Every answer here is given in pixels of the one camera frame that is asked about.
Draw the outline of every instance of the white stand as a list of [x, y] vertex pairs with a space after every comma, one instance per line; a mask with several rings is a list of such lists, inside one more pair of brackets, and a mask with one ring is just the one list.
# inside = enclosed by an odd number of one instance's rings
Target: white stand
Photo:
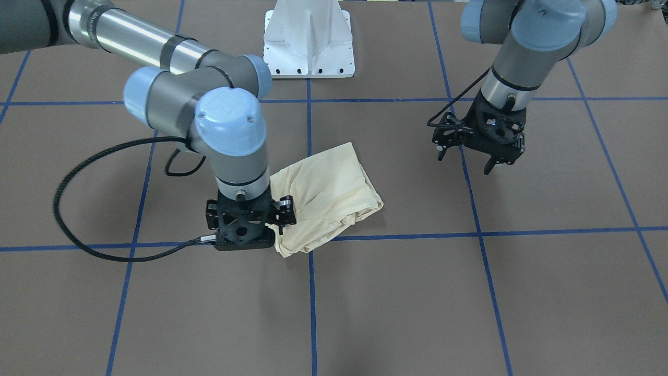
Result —
[[337, 0], [278, 0], [265, 15], [264, 59], [273, 78], [352, 77], [350, 14]]

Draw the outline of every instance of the white towel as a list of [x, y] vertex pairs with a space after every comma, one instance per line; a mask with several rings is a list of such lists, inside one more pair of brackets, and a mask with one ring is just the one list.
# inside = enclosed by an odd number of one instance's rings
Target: white towel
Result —
[[310, 252], [383, 207], [351, 143], [313, 155], [271, 176], [273, 197], [292, 195], [297, 224], [276, 232], [284, 258]]

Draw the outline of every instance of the folded cloth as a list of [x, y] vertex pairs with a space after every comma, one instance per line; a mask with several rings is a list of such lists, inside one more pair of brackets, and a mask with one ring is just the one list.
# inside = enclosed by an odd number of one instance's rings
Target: folded cloth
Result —
[[351, 143], [323, 151], [271, 176], [273, 197], [292, 195], [297, 224], [276, 232], [284, 258], [310, 252], [383, 207]]

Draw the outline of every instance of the beige cloth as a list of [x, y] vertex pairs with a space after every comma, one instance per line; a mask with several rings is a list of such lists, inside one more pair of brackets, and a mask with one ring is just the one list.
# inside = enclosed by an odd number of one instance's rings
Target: beige cloth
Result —
[[276, 232], [283, 257], [310, 252], [383, 207], [369, 177], [347, 143], [313, 155], [271, 176], [271, 194], [292, 195], [297, 224]]

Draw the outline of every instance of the cloth fold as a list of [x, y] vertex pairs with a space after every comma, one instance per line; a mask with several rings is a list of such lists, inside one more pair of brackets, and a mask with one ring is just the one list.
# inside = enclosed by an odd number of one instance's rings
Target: cloth fold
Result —
[[273, 197], [292, 195], [297, 224], [276, 232], [284, 258], [310, 252], [383, 207], [351, 143], [323, 151], [271, 176]]

